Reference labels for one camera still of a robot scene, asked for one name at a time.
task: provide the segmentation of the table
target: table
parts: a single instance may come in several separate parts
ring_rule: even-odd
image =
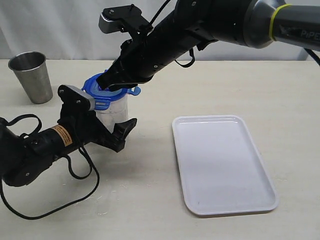
[[[49,128],[59,118],[58,86],[81,87],[111,61],[48,60],[55,92],[33,105],[18,80],[0,60],[0,115],[8,120],[34,113]],[[18,218],[0,203],[0,238],[33,239],[217,239],[320,240],[320,80],[308,61],[211,61],[183,69],[171,64],[129,97],[130,117],[138,124],[120,153],[87,146],[101,174],[101,185],[88,200],[47,218]],[[268,214],[198,218],[185,207],[177,167],[172,121],[179,116],[237,115],[244,119],[279,194],[279,207]],[[26,120],[11,128],[30,132]],[[71,155],[74,170],[88,166]],[[19,211],[37,215],[88,193],[95,184],[74,180],[67,161],[59,160],[26,187],[5,187]]]

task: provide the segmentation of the wall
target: wall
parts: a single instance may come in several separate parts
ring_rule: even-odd
[[[49,59],[113,60],[128,34],[103,34],[98,21],[104,8],[135,4],[150,20],[164,0],[0,0],[0,59],[40,51]],[[319,0],[292,0],[320,5]],[[165,8],[157,22],[173,10]],[[305,60],[300,47],[284,43],[257,50],[218,42],[197,52],[198,60]]]

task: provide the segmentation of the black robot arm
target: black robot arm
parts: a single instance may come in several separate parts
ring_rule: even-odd
[[[320,6],[292,6],[284,0],[178,0],[151,33],[141,13],[129,5],[101,14],[102,32],[132,37],[98,78],[101,88],[115,91],[147,83],[192,48],[201,51],[217,41],[257,49],[280,41],[320,51]]]

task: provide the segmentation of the orange label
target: orange label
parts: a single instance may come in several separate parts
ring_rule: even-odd
[[[67,147],[72,144],[72,138],[69,132],[61,125],[53,126],[53,130],[55,130],[61,137],[64,146]]]

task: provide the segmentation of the yellow ring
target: yellow ring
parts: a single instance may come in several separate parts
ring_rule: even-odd
[[[283,8],[285,8],[285,7],[288,7],[288,6],[292,6],[292,4],[285,4],[285,5],[282,5],[282,6],[278,7],[278,8],[274,11],[274,13],[273,13],[273,15],[272,15],[272,17],[271,17],[270,29],[269,29],[269,37],[270,37],[273,41],[276,40],[276,39],[274,38],[274,23],[275,23],[276,16],[277,16],[277,14],[279,13],[279,11],[280,11],[281,9],[283,9]]]

